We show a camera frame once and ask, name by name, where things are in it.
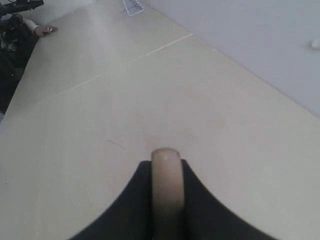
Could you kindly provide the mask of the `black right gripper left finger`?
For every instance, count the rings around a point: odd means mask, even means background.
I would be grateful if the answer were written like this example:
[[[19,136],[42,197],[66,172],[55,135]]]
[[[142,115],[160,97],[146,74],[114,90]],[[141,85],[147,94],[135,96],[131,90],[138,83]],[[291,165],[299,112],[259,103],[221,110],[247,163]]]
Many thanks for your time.
[[[153,238],[151,162],[142,161],[117,199],[73,240]]]

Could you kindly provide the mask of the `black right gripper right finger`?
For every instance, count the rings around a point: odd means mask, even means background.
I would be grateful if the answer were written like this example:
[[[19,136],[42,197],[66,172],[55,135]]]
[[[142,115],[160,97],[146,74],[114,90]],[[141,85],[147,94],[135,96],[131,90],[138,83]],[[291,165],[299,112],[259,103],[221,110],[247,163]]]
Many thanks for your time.
[[[224,206],[182,160],[185,240],[273,240]]]

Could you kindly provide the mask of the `person's hand on table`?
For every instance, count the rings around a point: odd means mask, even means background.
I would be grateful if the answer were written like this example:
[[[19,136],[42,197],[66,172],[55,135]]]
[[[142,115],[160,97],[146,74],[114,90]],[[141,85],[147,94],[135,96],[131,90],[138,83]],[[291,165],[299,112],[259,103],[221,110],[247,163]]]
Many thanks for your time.
[[[58,28],[56,26],[37,26],[33,33],[38,37],[44,37],[47,34],[51,34],[53,32],[56,32]]]

